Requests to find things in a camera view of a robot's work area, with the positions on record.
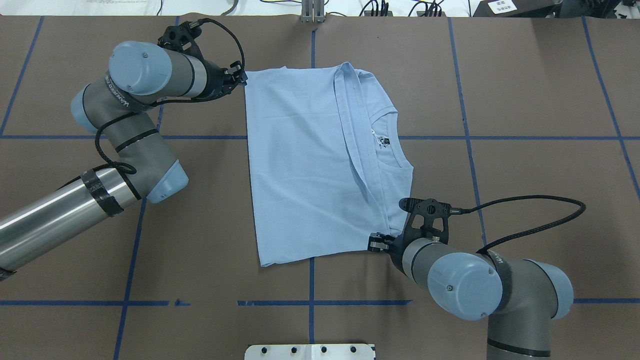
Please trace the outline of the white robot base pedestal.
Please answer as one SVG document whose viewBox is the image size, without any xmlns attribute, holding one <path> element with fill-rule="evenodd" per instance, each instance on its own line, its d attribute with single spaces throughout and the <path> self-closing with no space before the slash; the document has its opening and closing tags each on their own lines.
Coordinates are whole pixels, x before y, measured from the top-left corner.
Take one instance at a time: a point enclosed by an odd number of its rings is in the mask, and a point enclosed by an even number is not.
<svg viewBox="0 0 640 360">
<path fill-rule="evenodd" d="M 375 360 L 374 344 L 254 344 L 245 353 L 245 360 Z"/>
</svg>

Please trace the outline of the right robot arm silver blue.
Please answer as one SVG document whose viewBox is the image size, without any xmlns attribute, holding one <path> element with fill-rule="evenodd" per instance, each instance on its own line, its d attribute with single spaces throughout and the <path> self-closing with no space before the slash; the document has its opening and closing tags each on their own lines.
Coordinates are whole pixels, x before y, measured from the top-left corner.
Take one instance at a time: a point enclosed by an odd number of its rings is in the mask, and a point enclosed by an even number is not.
<svg viewBox="0 0 640 360">
<path fill-rule="evenodd" d="M 553 321 L 566 317 L 573 285 L 562 269 L 532 259 L 460 251 L 436 237 L 409 239 L 372 233 L 370 252 L 396 268 L 446 312 L 487 319 L 488 360 L 549 360 Z"/>
</svg>

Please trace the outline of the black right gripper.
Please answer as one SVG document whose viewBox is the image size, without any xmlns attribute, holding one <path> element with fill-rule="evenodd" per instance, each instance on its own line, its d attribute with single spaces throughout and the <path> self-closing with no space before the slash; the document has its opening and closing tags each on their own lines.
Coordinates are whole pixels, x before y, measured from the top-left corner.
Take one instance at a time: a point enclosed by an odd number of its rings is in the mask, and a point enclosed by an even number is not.
<svg viewBox="0 0 640 360">
<path fill-rule="evenodd" d="M 413 279 L 413 262 L 421 248 L 421 240 L 402 234 L 395 237 L 381 232 L 370 233 L 366 250 L 372 253 L 387 253 L 393 266 L 407 278 Z"/>
</svg>

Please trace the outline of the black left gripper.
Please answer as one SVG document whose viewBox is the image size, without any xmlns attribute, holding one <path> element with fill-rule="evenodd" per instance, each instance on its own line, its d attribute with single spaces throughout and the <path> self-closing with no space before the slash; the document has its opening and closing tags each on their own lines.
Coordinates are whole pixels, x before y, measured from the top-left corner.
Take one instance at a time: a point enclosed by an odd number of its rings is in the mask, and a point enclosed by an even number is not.
<svg viewBox="0 0 640 360">
<path fill-rule="evenodd" d="M 247 84 L 247 73 L 243 62 L 233 62 L 229 67 L 219 67 L 205 60 L 206 85 L 202 91 L 203 101 L 217 100 L 229 95 L 237 86 Z"/>
</svg>

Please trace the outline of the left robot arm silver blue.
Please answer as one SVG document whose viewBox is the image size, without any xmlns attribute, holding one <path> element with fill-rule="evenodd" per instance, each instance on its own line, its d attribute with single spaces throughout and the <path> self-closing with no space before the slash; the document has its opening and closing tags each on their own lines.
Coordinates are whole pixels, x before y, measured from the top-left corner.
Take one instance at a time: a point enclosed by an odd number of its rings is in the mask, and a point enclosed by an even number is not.
<svg viewBox="0 0 640 360">
<path fill-rule="evenodd" d="M 1 279 L 96 224 L 146 199 L 159 203 L 189 182 L 149 116 L 164 104 L 201 103 L 246 85 L 245 54 L 227 68 L 199 48 L 124 41 L 103 77 L 71 101 L 76 122 L 94 133 L 103 164 L 1 221 Z"/>
</svg>

